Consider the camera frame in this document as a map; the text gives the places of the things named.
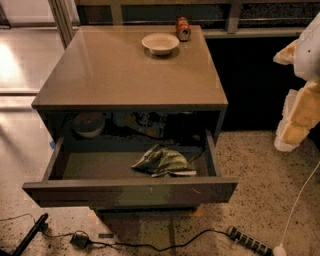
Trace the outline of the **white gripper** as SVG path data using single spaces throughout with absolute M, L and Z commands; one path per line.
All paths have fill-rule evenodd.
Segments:
M 291 152 L 320 122 L 320 12 L 298 40 L 277 52 L 273 61 L 281 65 L 294 63 L 295 75 L 308 81 L 299 90 L 289 90 L 276 131 L 275 148 Z

